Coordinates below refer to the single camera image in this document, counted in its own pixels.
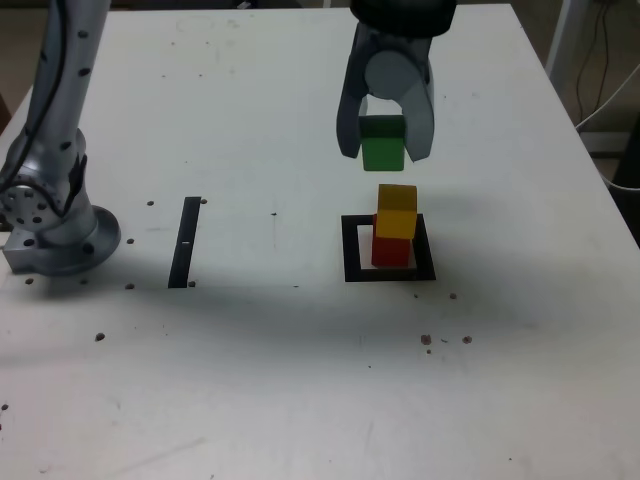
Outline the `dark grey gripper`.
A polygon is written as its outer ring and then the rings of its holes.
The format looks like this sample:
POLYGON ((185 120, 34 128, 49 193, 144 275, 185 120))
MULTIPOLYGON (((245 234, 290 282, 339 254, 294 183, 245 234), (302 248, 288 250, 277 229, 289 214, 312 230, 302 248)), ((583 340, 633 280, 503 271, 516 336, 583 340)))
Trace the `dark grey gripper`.
POLYGON ((337 141, 345 157, 358 156, 359 118, 369 94, 400 107, 411 161, 430 155, 435 133, 432 69, 429 59, 414 59, 427 58, 430 48, 430 38, 395 36, 357 25, 336 118, 337 141))

